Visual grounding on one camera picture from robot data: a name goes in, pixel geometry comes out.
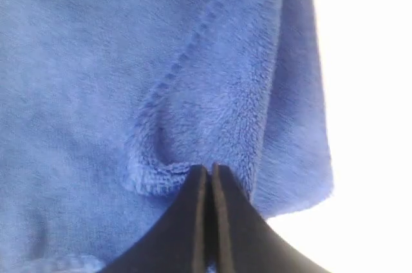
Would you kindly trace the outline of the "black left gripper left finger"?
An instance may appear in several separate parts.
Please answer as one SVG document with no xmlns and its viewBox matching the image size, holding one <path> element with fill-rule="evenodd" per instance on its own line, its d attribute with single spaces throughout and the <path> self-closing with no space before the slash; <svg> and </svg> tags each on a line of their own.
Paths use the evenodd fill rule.
<svg viewBox="0 0 412 273">
<path fill-rule="evenodd" d="M 103 273 L 205 272 L 207 170 L 192 166 L 174 202 L 130 249 Z"/>
</svg>

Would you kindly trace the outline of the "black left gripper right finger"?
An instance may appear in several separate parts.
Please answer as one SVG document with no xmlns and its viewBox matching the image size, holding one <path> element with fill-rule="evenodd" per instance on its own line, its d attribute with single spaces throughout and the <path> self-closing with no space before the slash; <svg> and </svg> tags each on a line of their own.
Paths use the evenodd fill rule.
<svg viewBox="0 0 412 273">
<path fill-rule="evenodd" d="M 270 228 L 248 201 L 229 167 L 214 164 L 211 185 L 217 221 L 217 272 L 327 271 Z"/>
</svg>

